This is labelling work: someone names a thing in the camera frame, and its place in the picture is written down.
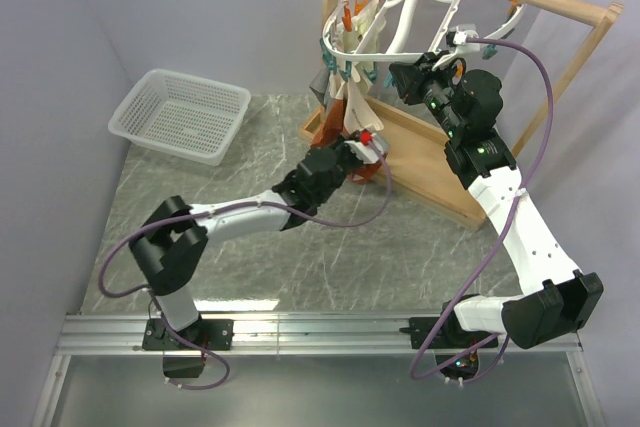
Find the white oval clip hanger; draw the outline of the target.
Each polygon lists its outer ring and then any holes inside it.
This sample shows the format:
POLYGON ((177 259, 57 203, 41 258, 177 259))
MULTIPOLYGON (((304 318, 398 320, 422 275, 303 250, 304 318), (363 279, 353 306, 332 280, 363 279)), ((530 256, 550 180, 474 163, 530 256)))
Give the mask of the white oval clip hanger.
POLYGON ((348 3, 352 15, 370 0, 339 0, 328 15, 321 34, 323 56, 328 60, 362 65, 366 62, 412 62, 423 53, 446 48, 449 28, 460 24, 475 24, 481 37, 503 38, 515 30, 524 14, 520 0, 380 0, 379 10, 371 29, 385 20, 380 31, 378 51, 364 54, 371 31, 355 52, 344 52, 343 6, 348 3))

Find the orange underwear with beige waistband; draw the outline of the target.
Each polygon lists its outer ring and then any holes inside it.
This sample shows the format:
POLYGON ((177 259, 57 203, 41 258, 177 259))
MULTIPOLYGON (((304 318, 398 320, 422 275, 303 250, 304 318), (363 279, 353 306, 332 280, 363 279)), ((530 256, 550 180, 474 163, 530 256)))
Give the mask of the orange underwear with beige waistband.
MULTIPOLYGON (((344 99, 335 102, 329 111, 325 110, 324 120, 312 137, 310 146, 320 148, 352 136, 357 131, 380 133, 383 129, 382 121, 373 112, 359 85, 353 80, 348 80, 345 82, 344 99)), ((371 181, 381 168, 381 161, 373 165, 364 165, 359 177, 348 179, 355 184, 364 184, 371 181)))

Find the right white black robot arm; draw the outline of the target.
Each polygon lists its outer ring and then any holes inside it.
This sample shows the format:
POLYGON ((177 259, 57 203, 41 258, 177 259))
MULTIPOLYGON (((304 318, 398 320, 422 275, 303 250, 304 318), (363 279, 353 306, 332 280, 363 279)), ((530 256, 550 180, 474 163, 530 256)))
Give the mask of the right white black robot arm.
POLYGON ((390 74, 407 105, 425 104, 447 136, 446 161, 480 205, 515 268, 520 294, 488 297, 464 293, 444 304, 437 325, 460 347, 476 332, 507 335, 529 349, 583 328, 604 286, 583 273, 562 249, 534 205, 515 157, 495 128, 503 107, 501 81, 479 69, 454 77, 426 53, 413 63, 394 62, 390 74))

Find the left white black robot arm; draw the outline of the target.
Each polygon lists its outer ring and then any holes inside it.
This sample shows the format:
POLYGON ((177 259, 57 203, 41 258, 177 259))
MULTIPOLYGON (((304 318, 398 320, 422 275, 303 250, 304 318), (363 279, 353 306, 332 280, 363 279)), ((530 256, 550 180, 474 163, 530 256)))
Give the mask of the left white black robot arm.
POLYGON ((368 144, 341 137, 313 147, 283 181, 236 202, 188 204, 173 196, 147 219, 129 249, 167 321, 178 348, 206 347, 203 320, 188 287, 208 243, 260 232, 285 231, 314 218, 345 179, 378 157, 368 144))

